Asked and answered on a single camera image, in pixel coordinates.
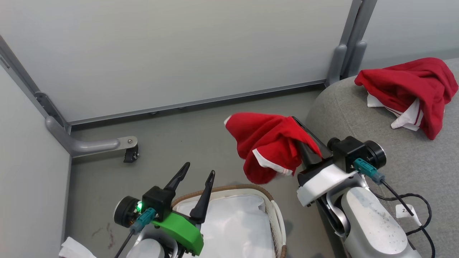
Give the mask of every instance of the gray floor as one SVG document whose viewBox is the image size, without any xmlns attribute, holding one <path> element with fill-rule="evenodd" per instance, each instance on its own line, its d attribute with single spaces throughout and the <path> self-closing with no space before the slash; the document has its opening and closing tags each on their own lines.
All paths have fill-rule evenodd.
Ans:
<svg viewBox="0 0 459 258">
<path fill-rule="evenodd" d="M 186 161 L 191 162 L 191 168 L 177 196 L 201 190 L 212 169 L 216 171 L 214 186 L 249 183 L 236 141 L 223 121 L 236 112 L 274 113 L 304 121 L 319 93 L 302 92 L 73 132 L 73 137 L 82 140 L 134 135 L 139 140 L 140 158 L 132 164 L 123 163 L 123 152 L 118 152 L 74 159 L 66 235 L 98 258 L 113 257 L 128 234 L 113 222 L 117 202 L 126 195 L 140 198 L 154 185 L 163 187 Z M 263 187 L 284 216 L 288 258 L 335 257 L 317 208 L 304 208 L 297 199 L 296 178 L 277 178 Z"/>
</svg>

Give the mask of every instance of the gray sofa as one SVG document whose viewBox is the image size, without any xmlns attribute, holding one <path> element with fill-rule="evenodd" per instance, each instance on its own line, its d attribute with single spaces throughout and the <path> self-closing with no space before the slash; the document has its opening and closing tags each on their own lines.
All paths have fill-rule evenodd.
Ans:
<svg viewBox="0 0 459 258">
<path fill-rule="evenodd" d="M 459 58 L 445 61 L 459 80 Z M 427 231 L 432 237 L 438 258 L 459 257 L 459 93 L 446 105 L 443 129 L 435 140 L 429 140 L 422 130 L 391 129 L 395 116 L 384 108 L 368 108 L 367 92 L 354 84 L 355 77 L 339 81 L 322 92 L 310 110 L 306 126 L 324 143 L 331 137 L 379 143 L 387 155 L 387 164 L 380 171 L 399 193 L 417 193 L 432 207 L 432 221 Z M 383 186 L 371 183 L 372 190 L 392 196 Z M 428 217 L 426 205 L 407 197 L 422 223 Z M 399 202 L 381 201 L 395 217 Z M 398 222 L 405 232 L 417 228 L 406 218 Z M 431 250 L 422 232 L 409 237 L 422 257 Z"/>
</svg>

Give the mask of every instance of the red garment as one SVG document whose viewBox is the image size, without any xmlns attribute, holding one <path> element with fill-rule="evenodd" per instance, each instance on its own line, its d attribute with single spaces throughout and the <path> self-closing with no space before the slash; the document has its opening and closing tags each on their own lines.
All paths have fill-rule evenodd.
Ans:
<svg viewBox="0 0 459 258">
<path fill-rule="evenodd" d="M 422 58 L 383 69 L 362 70 L 355 79 L 384 106 L 400 113 L 419 98 L 424 113 L 419 127 L 435 139 L 443 125 L 443 113 L 458 84 L 447 65 L 437 58 Z"/>
<path fill-rule="evenodd" d="M 307 144 L 320 157 L 314 140 L 292 117 L 236 113 L 225 121 L 237 141 L 237 153 L 246 160 L 244 172 L 255 184 L 266 184 L 277 174 L 294 174 L 301 164 L 295 140 Z"/>
</svg>

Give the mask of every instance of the basket handle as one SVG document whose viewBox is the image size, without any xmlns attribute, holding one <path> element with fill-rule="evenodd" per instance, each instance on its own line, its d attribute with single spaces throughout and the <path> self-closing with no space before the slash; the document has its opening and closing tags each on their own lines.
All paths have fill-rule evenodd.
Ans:
<svg viewBox="0 0 459 258">
<path fill-rule="evenodd" d="M 279 206 L 277 203 L 272 200 L 271 203 L 274 206 L 274 210 L 276 211 L 276 216 L 277 216 L 277 221 L 279 222 L 279 227 L 280 227 L 280 233 L 282 234 L 282 245 L 284 246 L 285 243 L 287 242 L 287 235 L 285 233 L 285 224 L 284 224 L 284 218 L 282 217 L 282 213 L 280 213 Z"/>
</svg>

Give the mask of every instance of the white wall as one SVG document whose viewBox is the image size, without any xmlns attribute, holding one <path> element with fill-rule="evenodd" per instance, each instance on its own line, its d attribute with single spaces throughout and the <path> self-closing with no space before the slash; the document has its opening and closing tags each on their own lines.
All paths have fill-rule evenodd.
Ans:
<svg viewBox="0 0 459 258">
<path fill-rule="evenodd" d="M 58 257 L 70 156 L 0 66 L 0 257 Z"/>
<path fill-rule="evenodd" d="M 324 80 L 351 0 L 15 0 L 0 34 L 67 121 Z"/>
<path fill-rule="evenodd" d="M 459 57 L 459 1 L 379 0 L 363 40 L 362 69 Z"/>
</svg>

